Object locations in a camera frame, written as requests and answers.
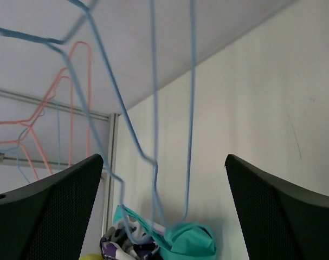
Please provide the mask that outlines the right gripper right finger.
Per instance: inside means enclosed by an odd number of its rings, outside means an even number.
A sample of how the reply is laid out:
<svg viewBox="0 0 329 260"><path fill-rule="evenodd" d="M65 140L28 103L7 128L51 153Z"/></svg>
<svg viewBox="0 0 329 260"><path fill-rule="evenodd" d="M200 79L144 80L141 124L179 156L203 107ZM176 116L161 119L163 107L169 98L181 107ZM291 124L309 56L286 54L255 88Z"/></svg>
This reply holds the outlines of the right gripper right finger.
<svg viewBox="0 0 329 260"><path fill-rule="evenodd" d="M329 196L233 154L225 168L250 259L329 259Z"/></svg>

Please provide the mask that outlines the light blue wire hanger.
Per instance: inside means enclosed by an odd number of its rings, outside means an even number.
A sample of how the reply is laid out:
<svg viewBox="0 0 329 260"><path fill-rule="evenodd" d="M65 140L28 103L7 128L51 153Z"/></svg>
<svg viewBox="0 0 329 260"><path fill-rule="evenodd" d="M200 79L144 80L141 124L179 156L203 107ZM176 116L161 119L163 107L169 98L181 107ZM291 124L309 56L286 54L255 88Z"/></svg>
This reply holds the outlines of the light blue wire hanger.
<svg viewBox="0 0 329 260"><path fill-rule="evenodd" d="M55 103L54 109L56 110L57 127L58 127L58 130L57 130L58 162L49 162L44 155L41 155L42 160L39 161L40 164L44 164L45 167L48 168L48 171L49 171L50 174L52 174L52 171L51 171L51 168L50 168L51 165L57 166L58 170L60 170L63 167L63 163L61 162L60 112L59 112L58 103ZM25 145L23 143L20 142L21 137L25 133L27 133L28 131L31 131L31 130L32 130L32 128L30 128L29 126L25 126L25 129L20 133L18 139L15 141L15 146L14 147L10 147L8 149L0 149L0 162L2 162L5 159L6 160L12 159L12 158L6 158L5 157L6 154L14 155L15 156L16 167L19 170L19 172L21 173L21 175L25 178L25 180L27 181L28 184L30 184L30 180L27 178L27 176L22 171L20 163L27 163L28 166L32 169L36 180L39 180L38 174L35 170L33 161L30 159L27 148L25 147ZM25 159L20 159L19 153L17 151L19 148L21 148L22 151L24 152Z"/></svg>

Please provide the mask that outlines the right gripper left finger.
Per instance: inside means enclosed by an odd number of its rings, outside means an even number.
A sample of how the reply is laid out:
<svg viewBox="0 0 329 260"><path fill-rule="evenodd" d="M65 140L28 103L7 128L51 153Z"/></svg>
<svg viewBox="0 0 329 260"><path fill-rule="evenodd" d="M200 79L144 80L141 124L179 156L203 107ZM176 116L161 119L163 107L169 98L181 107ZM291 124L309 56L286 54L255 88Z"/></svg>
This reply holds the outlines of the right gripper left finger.
<svg viewBox="0 0 329 260"><path fill-rule="evenodd" d="M79 259L102 174L87 159L0 194L0 259Z"/></svg>

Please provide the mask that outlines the pink wire hanger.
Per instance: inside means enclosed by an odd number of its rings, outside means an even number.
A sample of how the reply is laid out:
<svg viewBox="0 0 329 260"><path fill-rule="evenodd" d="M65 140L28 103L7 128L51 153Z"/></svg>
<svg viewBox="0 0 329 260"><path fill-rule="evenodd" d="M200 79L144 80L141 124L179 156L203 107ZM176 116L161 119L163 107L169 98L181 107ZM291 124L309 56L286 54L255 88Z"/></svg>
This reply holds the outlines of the pink wire hanger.
<svg viewBox="0 0 329 260"><path fill-rule="evenodd" d="M13 106L0 104L0 121L13 121L23 120L29 118L35 111L37 105L26 104L24 108L21 107L22 102L15 101ZM58 141L57 141L57 116L54 109L55 103L58 103L60 112L60 137L61 137L61 162L64 169L69 167L69 147L70 147L70 82L67 79L61 80L57 90L56 97L49 102L46 108L41 113L41 116L37 119L33 125L33 129L38 137L38 140L43 148L43 151L49 162L58 162ZM25 129L21 125L0 125L0 141L10 141L18 139L20 133ZM30 159L33 161L35 170L38 174L39 180L43 177L49 176L47 168L44 164L40 164L42 160L34 139L29 133L23 140L23 144L28 150ZM0 144L0 150L5 150L10 147L14 147L15 144ZM21 148L18 150L20 159L25 159L24 152ZM0 163L15 163L15 156L12 154L6 154L6 158L12 158L10 160L3 160ZM27 178L32 181L36 181L32 169L27 163L20 163L21 169ZM52 174L58 172L57 166L51 165Z"/></svg>
<svg viewBox="0 0 329 260"><path fill-rule="evenodd" d="M88 56L87 56L87 75L88 75L88 83L87 83L87 112L83 112L83 115L88 115L88 113L90 112L90 107L91 107L91 86L92 86L92 71L91 71L91 67L92 67L92 49L90 47L90 45L84 41L77 41L73 44L69 55L68 55L68 61L71 60L74 51L76 49L76 47L80 44L83 44L87 47L88 49ZM53 83L51 84L50 88L47 90L45 96L43 97L43 99L40 101L40 103L37 105L35 111L33 112L33 114L27 118L27 119L23 119L23 120L13 120L13 121L0 121L0 125L21 125L23 127L25 126L29 126L30 128L32 128L31 131L28 131L27 133L25 133L21 139L20 142L23 143L23 140L26 138L26 136L30 133L34 139L34 142L36 144L36 147L38 149L38 152L41 155L45 155L43 148L38 140L38 137L33 129L33 125L36 123L37 119L41 116L41 113L43 112L43 110L46 108L46 106L49 104L50 101L52 101L55 97L56 97L56 90L61 82L61 80L63 79L67 79L70 82L70 105L69 105L69 114L70 114L70 147L69 147L69 158L68 158L68 165L71 166L72 165L72 158L73 158L73 130L74 130L74 122L73 122L73 114L75 112L75 107L74 107L74 83L73 83L73 79L71 76L65 76L63 73L68 70L67 67L62 68L61 70L59 70L59 72L56 74L56 77L53 81ZM16 140L10 140L10 141L0 141L0 144L14 144Z"/></svg>

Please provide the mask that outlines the olive yellow trousers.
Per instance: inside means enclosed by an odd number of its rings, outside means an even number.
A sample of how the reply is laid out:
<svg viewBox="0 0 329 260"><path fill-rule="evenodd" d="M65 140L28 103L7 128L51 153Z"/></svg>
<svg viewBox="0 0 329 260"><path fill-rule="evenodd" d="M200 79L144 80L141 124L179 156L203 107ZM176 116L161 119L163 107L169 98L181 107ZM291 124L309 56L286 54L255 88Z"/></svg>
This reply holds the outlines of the olive yellow trousers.
<svg viewBox="0 0 329 260"><path fill-rule="evenodd" d="M103 260L103 257L101 255L91 253L84 256L80 256L79 260Z"/></svg>

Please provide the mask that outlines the teal trousers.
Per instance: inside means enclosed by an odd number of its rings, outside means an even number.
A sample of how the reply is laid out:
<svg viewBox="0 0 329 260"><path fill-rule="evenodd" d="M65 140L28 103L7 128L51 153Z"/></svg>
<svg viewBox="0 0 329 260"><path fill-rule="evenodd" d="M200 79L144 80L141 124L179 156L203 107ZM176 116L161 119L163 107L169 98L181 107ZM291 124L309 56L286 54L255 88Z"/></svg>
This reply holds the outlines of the teal trousers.
<svg viewBox="0 0 329 260"><path fill-rule="evenodd" d="M113 224L123 224L125 213L135 245L154 244L162 259L215 259L217 248L210 229L197 223L183 223L163 232L124 206L117 206Z"/></svg>

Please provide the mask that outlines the purple white patterned trousers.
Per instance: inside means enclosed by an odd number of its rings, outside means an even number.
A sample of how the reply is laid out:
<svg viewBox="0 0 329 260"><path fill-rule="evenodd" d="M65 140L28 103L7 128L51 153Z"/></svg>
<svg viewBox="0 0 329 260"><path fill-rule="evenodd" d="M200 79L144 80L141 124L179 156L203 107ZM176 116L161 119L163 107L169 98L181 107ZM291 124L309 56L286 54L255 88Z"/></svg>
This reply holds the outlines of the purple white patterned trousers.
<svg viewBox="0 0 329 260"><path fill-rule="evenodd" d="M144 244L133 243L126 233L124 222L115 222L100 239L103 259L162 259L160 247L149 238Z"/></svg>

